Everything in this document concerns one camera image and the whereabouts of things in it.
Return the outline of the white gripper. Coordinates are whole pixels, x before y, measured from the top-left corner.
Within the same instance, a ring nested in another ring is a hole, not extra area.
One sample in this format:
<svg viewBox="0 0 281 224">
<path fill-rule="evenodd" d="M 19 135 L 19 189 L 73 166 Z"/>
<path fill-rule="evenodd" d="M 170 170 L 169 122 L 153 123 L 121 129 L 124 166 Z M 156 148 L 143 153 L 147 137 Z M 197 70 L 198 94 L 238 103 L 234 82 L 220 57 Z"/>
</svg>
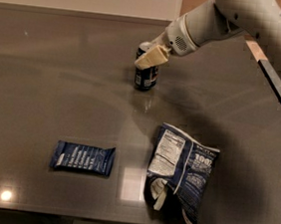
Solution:
<svg viewBox="0 0 281 224">
<path fill-rule="evenodd" d="M 170 51 L 175 56 L 184 57 L 197 50 L 186 27 L 186 15 L 180 16 L 168 24 L 164 31 L 151 42 L 156 46 L 135 60 L 135 66 L 139 69 L 145 70 L 166 63 Z"/>
</svg>

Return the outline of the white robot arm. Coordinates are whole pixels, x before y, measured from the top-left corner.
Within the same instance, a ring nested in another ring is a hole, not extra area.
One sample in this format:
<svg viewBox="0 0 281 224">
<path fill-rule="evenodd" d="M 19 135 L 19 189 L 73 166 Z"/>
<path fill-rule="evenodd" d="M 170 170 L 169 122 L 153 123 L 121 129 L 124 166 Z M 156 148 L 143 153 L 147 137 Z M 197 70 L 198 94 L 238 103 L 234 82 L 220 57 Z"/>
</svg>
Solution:
<svg viewBox="0 0 281 224">
<path fill-rule="evenodd" d="M 247 32 L 265 55 L 258 61 L 281 103 L 281 8 L 276 0 L 207 0 L 173 20 L 139 55 L 145 70 L 170 56 L 185 56 L 204 44 Z"/>
</svg>

